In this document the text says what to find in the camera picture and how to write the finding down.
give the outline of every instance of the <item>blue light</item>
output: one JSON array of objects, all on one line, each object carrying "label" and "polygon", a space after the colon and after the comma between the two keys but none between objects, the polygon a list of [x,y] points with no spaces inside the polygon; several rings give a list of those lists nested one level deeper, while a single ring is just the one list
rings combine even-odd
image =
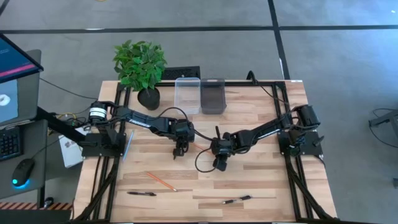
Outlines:
[{"label": "blue light", "polygon": [[15,187],[14,186],[14,188],[15,189],[24,189],[24,188],[26,188],[29,185],[29,182],[30,182],[30,179],[27,179],[27,181],[24,183],[24,185],[21,185],[19,187]]},{"label": "blue light", "polygon": [[124,160],[126,159],[127,153],[129,152],[130,143],[131,143],[132,135],[133,135],[133,134],[134,134],[134,131],[131,131],[129,143],[127,144],[126,150],[124,151],[123,162],[124,162]]}]

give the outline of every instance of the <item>dark plastic container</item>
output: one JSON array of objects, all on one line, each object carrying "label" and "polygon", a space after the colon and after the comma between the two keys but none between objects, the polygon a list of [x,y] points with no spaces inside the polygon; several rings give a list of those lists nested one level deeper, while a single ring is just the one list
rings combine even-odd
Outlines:
[{"label": "dark plastic container", "polygon": [[200,104],[203,114],[222,114],[226,108],[225,79],[204,78],[200,80]]}]

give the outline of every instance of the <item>wire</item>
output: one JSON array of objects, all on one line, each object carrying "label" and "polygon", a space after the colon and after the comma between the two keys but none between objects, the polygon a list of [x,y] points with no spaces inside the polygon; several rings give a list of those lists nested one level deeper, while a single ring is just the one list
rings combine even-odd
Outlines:
[{"label": "wire", "polygon": [[377,109],[374,109],[374,110],[373,110],[373,114],[374,114],[375,116],[377,116],[378,118],[380,118],[380,117],[376,114],[376,111],[379,111],[379,110],[394,111],[395,109],[390,109],[390,108],[377,108]]},{"label": "wire", "polygon": [[202,137],[202,138],[204,138],[204,139],[206,139],[206,140],[212,141],[211,138],[209,138],[209,137],[203,135],[202,133],[200,133],[200,132],[197,131],[196,129],[194,129],[194,130],[195,130],[195,134],[199,135],[200,137]]},{"label": "wire", "polygon": [[76,125],[72,125],[74,128],[80,128],[87,124],[87,119],[85,117],[79,118],[69,118],[65,122],[74,122]]},{"label": "wire", "polygon": [[220,162],[220,160],[217,159],[217,164],[216,164],[215,167],[212,168],[211,170],[203,171],[203,170],[200,170],[200,169],[198,168],[198,158],[199,158],[200,154],[202,154],[202,153],[204,153],[204,152],[206,152],[206,151],[209,151],[210,149],[211,149],[211,148],[208,148],[208,149],[205,149],[205,150],[199,152],[199,154],[198,154],[197,157],[195,158],[195,168],[197,169],[197,171],[199,171],[199,172],[201,172],[201,173],[213,172],[213,171],[216,169],[216,167],[218,166],[218,163]]},{"label": "wire", "polygon": [[64,137],[65,137],[65,136],[62,136],[62,137],[58,138],[56,141],[54,141],[54,142],[52,142],[52,143],[46,145],[46,146],[43,147],[42,149],[38,150],[38,151],[31,157],[31,159],[33,159],[39,152],[43,151],[43,150],[46,149],[47,147],[52,146],[52,145],[55,144],[56,142],[59,142],[59,140],[61,140],[61,138],[64,138]]},{"label": "wire", "polygon": [[166,111],[171,110],[171,109],[175,109],[175,110],[181,111],[181,113],[184,114],[185,119],[186,119],[187,121],[189,121],[187,114],[186,114],[183,110],[181,110],[180,108],[175,107],[175,106],[172,106],[172,107],[167,108],[166,110],[163,110],[163,112],[161,112],[161,113],[160,113],[159,115],[157,115],[155,118],[149,118],[148,121],[153,121],[153,120],[155,120],[155,119],[158,119],[160,116],[162,116],[164,113],[166,113]]},{"label": "wire", "polygon": [[281,100],[281,99],[279,99],[279,98],[276,98],[276,97],[272,96],[264,87],[262,87],[262,85],[258,84],[258,86],[261,87],[262,90],[264,90],[271,98],[273,98],[273,99],[275,99],[275,100],[279,100],[279,101],[281,101],[282,103],[284,103],[285,105],[290,106],[288,102],[285,102],[285,101],[283,101],[283,100]]},{"label": "wire", "polygon": [[201,150],[205,150],[204,148],[202,148],[201,146],[199,146],[198,144],[196,144],[196,143],[192,143],[195,147],[198,147],[199,149],[201,149]]},{"label": "wire", "polygon": [[184,142],[184,144],[182,144],[182,145],[187,145],[187,147],[186,147],[186,149],[184,150],[184,149],[182,149],[183,151],[184,151],[184,153],[187,153],[188,152],[188,150],[189,150],[189,141],[188,141],[188,138],[185,138],[185,140],[184,140],[185,142]]},{"label": "wire", "polygon": [[58,116],[57,118],[61,119],[62,117],[67,116],[67,115],[72,115],[75,119],[77,118],[77,116],[74,113],[70,113],[70,112],[60,114],[60,116]]},{"label": "wire", "polygon": [[98,174],[98,167],[100,166],[100,161],[101,161],[101,156],[98,157],[97,166],[95,167],[93,190],[91,191],[91,200],[93,200],[94,197],[94,189],[95,189],[95,183],[97,182],[97,174]]},{"label": "wire", "polygon": [[384,143],[384,144],[386,144],[386,145],[388,145],[388,146],[391,146],[391,147],[396,147],[396,148],[398,148],[398,146],[395,146],[395,145],[392,145],[392,144],[386,143],[385,141],[383,141],[383,140],[379,139],[379,137],[377,137],[377,136],[375,135],[375,133],[373,132],[373,130],[372,130],[372,127],[370,127],[370,125],[369,125],[369,129],[371,130],[371,132],[372,132],[373,136],[374,136],[374,137],[375,137],[377,140],[379,140],[380,142],[382,142],[382,143]]},{"label": "wire", "polygon": [[20,123],[9,124],[9,125],[5,126],[4,128],[0,129],[0,131],[6,130],[6,129],[11,129],[11,128],[14,128],[16,126],[22,126],[22,125],[33,123],[33,122],[34,121],[22,121]]},{"label": "wire", "polygon": [[56,87],[56,88],[58,88],[58,89],[60,89],[60,90],[63,90],[63,91],[65,91],[65,92],[67,92],[67,93],[73,94],[73,95],[75,95],[75,96],[79,96],[79,97],[86,98],[86,99],[91,99],[91,100],[98,100],[97,98],[88,97],[88,96],[82,96],[82,95],[79,95],[79,94],[77,94],[77,93],[73,93],[73,92],[71,92],[71,91],[69,91],[69,90],[66,90],[66,89],[62,88],[62,87],[59,87],[59,86],[57,86],[57,85],[54,85],[53,83],[50,83],[49,81],[44,80],[44,79],[42,79],[42,78],[40,78],[40,80],[42,80],[43,82],[48,83],[48,84],[50,84],[50,85],[52,85],[52,86],[54,86],[54,87]]},{"label": "wire", "polygon": [[85,110],[83,110],[83,111],[81,111],[81,112],[79,112],[79,113],[75,113],[75,114],[81,114],[81,113],[83,113],[83,112],[85,112],[86,110],[88,110],[88,109],[90,109],[91,108],[91,105],[89,105]]},{"label": "wire", "polygon": [[313,156],[315,156],[315,158],[319,159],[322,162],[323,166],[326,166],[325,161],[323,161],[323,159],[321,158],[321,155],[313,155]]},{"label": "wire", "polygon": [[70,220],[73,220],[75,218],[75,198],[72,200],[72,218]]}]

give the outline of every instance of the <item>clear plastic container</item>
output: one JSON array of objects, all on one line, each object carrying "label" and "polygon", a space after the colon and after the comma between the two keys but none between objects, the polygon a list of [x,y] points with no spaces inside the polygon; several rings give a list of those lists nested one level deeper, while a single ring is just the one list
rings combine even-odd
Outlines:
[{"label": "clear plastic container", "polygon": [[223,78],[204,78],[200,82],[201,112],[203,114],[222,114],[226,108],[225,80]]},{"label": "clear plastic container", "polygon": [[174,106],[186,114],[200,111],[200,79],[178,78],[175,80]]}]

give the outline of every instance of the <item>orange pencil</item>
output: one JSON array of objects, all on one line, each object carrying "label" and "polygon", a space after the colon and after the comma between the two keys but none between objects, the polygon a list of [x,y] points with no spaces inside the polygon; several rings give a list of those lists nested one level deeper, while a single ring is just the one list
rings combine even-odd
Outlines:
[{"label": "orange pencil", "polygon": [[149,177],[152,177],[153,179],[159,181],[159,182],[160,182],[161,184],[163,184],[164,186],[166,186],[166,187],[168,187],[168,188],[174,190],[175,192],[177,191],[174,187],[172,187],[171,185],[165,183],[163,180],[160,180],[159,178],[155,177],[153,174],[150,174],[150,173],[147,172],[147,175],[148,175]]},{"label": "orange pencil", "polygon": [[195,143],[192,143],[194,146],[196,146],[196,147],[198,147],[199,149],[201,149],[201,150],[206,150],[206,149],[204,149],[204,148],[202,148],[201,146],[199,146],[198,144],[195,144]]}]

